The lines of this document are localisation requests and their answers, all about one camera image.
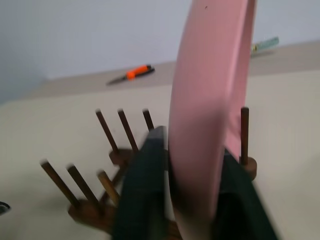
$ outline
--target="wooden dowel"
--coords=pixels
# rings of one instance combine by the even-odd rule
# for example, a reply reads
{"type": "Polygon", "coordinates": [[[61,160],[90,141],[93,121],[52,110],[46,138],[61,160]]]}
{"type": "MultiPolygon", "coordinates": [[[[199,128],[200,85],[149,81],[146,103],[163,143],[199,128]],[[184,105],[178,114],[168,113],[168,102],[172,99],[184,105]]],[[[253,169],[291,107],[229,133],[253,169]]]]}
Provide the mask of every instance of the wooden dowel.
{"type": "Polygon", "coordinates": [[[85,197],[88,199],[88,201],[95,207],[95,209],[98,211],[100,215],[104,214],[104,209],[99,204],[98,199],[95,197],[89,186],[87,185],[86,181],[83,179],[79,171],[74,165],[71,165],[67,168],[67,171],[75,181],[75,183],[78,185],[78,187],[81,189],[85,197]]]}
{"type": "Polygon", "coordinates": [[[122,123],[124,131],[126,133],[126,136],[129,139],[129,142],[131,144],[132,150],[133,150],[134,153],[137,153],[139,151],[139,149],[138,149],[138,146],[136,144],[135,138],[134,138],[134,136],[133,136],[133,134],[131,132],[131,129],[130,129],[130,126],[128,124],[125,112],[122,109],[120,109],[120,110],[118,110],[118,115],[120,117],[121,123],[122,123]]]}
{"type": "MultiPolygon", "coordinates": [[[[121,179],[123,178],[123,176],[125,175],[125,173],[127,171],[127,168],[128,168],[127,164],[120,166],[119,170],[116,172],[116,174],[114,175],[114,177],[111,181],[113,186],[116,187],[120,183],[121,179]]],[[[106,201],[108,200],[108,198],[109,198],[108,193],[104,192],[101,199],[100,199],[100,203],[105,204],[106,201]]]]}
{"type": "Polygon", "coordinates": [[[105,189],[105,192],[109,195],[114,205],[117,207],[119,204],[120,196],[114,188],[114,185],[110,181],[105,171],[100,171],[98,173],[98,178],[105,189]]]}
{"type": "Polygon", "coordinates": [[[61,177],[57,174],[54,168],[50,165],[50,163],[47,160],[45,160],[43,161],[43,163],[41,163],[41,167],[46,172],[46,174],[48,174],[48,176],[52,179],[55,185],[60,189],[60,191],[65,195],[65,197],[69,200],[71,205],[78,209],[80,207],[80,202],[70,191],[70,189],[61,179],[61,177]]]}
{"type": "Polygon", "coordinates": [[[102,115],[102,112],[100,111],[100,109],[97,109],[97,110],[95,111],[95,114],[96,114],[96,116],[97,116],[97,118],[98,118],[98,120],[99,120],[99,122],[100,122],[100,124],[101,124],[101,126],[102,126],[102,128],[103,128],[103,131],[104,131],[106,137],[107,137],[108,140],[109,140],[109,143],[110,143],[110,145],[111,145],[111,147],[112,147],[112,150],[113,150],[116,154],[119,153],[117,144],[116,144],[114,138],[112,137],[112,134],[111,134],[111,132],[110,132],[110,130],[109,130],[109,127],[108,127],[108,125],[107,125],[107,123],[106,123],[106,120],[105,120],[104,116],[102,115]]]}
{"type": "Polygon", "coordinates": [[[241,108],[241,164],[248,164],[249,108],[241,108]]]}
{"type": "Polygon", "coordinates": [[[155,127],[154,127],[154,124],[152,123],[149,110],[144,109],[142,112],[143,112],[144,120],[145,120],[146,126],[148,127],[148,130],[150,131],[154,129],[155,127]]]}

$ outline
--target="orange utility knife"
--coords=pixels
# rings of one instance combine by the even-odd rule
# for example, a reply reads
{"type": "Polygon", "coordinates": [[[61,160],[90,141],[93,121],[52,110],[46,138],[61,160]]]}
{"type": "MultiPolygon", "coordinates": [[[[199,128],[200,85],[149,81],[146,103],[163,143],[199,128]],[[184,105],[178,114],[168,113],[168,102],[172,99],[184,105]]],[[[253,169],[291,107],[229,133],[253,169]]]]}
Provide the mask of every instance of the orange utility knife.
{"type": "Polygon", "coordinates": [[[107,85],[113,85],[122,83],[123,81],[133,81],[137,77],[141,77],[144,75],[148,75],[150,73],[153,73],[155,71],[155,68],[151,65],[143,65],[136,69],[133,69],[131,71],[128,71],[124,76],[118,77],[110,82],[107,83],[107,85]]]}

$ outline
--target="orange handle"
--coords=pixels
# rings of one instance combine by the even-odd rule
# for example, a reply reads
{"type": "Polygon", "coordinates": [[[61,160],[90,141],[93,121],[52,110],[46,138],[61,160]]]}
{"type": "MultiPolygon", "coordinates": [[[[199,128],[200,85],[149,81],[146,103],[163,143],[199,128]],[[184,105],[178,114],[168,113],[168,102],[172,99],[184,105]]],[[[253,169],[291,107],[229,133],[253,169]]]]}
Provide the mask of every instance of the orange handle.
{"type": "Polygon", "coordinates": [[[148,69],[149,69],[149,68],[148,68],[147,65],[140,66],[140,67],[138,67],[138,68],[136,68],[136,69],[133,69],[133,70],[131,70],[131,71],[128,71],[128,72],[126,73],[126,78],[127,78],[129,81],[132,81],[132,80],[136,77],[136,75],[141,74],[141,73],[144,73],[144,72],[148,71],[148,69]]]}

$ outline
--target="wall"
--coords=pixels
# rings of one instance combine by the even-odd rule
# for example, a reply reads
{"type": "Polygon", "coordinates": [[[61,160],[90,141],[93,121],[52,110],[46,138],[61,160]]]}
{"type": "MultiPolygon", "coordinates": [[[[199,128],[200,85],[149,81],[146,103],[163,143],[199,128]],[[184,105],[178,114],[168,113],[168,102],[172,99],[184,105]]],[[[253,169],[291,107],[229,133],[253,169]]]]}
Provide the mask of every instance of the wall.
{"type": "MultiPolygon", "coordinates": [[[[0,103],[45,79],[174,60],[191,0],[1,0],[0,103]]],[[[259,0],[254,40],[320,38],[317,0],[259,0]]]]}

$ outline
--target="table surface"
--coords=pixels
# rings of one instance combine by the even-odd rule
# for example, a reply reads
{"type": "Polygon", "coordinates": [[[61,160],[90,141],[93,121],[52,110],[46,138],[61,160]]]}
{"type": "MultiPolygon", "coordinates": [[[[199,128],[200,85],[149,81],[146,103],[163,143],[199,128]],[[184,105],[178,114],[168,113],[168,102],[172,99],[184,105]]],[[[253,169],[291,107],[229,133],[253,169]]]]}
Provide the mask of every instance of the table surface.
{"type": "MultiPolygon", "coordinates": [[[[265,62],[265,72],[255,73],[251,66],[248,80],[249,155],[258,163],[254,185],[281,239],[315,240],[320,237],[320,61],[305,60],[319,58],[320,47],[313,49],[314,57],[296,49],[303,61],[282,57],[268,63],[266,58],[277,51],[255,58],[265,62]],[[271,65],[274,73],[267,71],[271,65]]],[[[106,239],[105,233],[68,216],[67,199],[39,162],[48,159],[73,193],[82,197],[65,169],[74,163],[99,197],[103,187],[97,170],[104,169],[111,177],[116,167],[109,160],[111,147],[95,110],[101,109],[118,146],[129,147],[117,114],[123,108],[140,146],[147,133],[142,109],[150,110],[155,125],[168,126],[174,64],[155,68],[148,77],[157,81],[153,86],[143,85],[148,79],[142,79],[105,89],[107,79],[121,72],[113,71],[49,82],[24,99],[0,106],[0,201],[12,207],[0,216],[3,239],[106,239]],[[88,83],[90,79],[98,89],[88,83]]],[[[169,196],[166,200],[172,218],[169,196]]]]}

